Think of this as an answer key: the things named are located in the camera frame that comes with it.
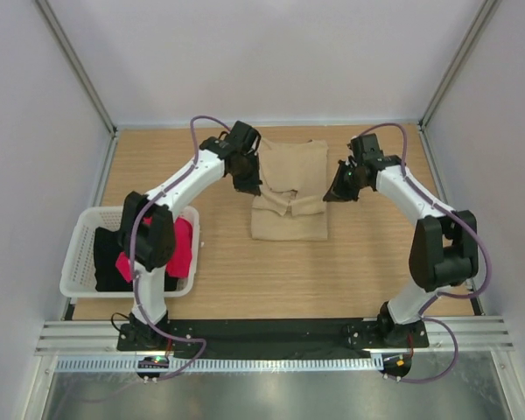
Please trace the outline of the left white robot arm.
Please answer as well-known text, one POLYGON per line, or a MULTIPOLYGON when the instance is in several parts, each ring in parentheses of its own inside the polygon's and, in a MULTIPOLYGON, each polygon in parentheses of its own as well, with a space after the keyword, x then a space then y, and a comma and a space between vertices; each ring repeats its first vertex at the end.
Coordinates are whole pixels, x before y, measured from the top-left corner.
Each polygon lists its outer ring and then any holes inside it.
POLYGON ((160 350, 179 338, 168 331, 165 267, 176 249, 175 220, 211 184, 230 175, 240 193, 261 193, 257 149, 261 135, 222 132, 196 147, 192 159, 146 194, 131 192, 122 207, 119 243, 129 258, 134 304, 121 325, 119 351, 160 350))

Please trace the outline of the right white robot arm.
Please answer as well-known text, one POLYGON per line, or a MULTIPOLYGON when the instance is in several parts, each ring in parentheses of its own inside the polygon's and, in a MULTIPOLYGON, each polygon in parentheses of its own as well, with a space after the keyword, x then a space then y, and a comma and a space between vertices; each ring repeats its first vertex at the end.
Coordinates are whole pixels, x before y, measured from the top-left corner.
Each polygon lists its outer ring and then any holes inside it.
POLYGON ((323 201, 356 201, 360 190, 368 187, 394 202, 414 226, 409 283, 382 305, 376 326, 381 343, 402 347, 437 298, 478 273, 478 245, 473 238, 476 218, 437 199, 397 156, 340 160, 323 201))

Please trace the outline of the beige t shirt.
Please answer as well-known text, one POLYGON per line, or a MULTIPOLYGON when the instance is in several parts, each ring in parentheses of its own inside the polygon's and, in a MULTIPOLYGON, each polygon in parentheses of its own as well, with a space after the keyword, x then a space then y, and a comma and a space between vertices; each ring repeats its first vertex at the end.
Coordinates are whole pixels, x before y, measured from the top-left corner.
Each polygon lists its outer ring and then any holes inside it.
POLYGON ((251 237, 292 242, 328 239, 328 145, 324 140, 278 143, 263 139, 258 151, 261 194, 251 207, 251 237))

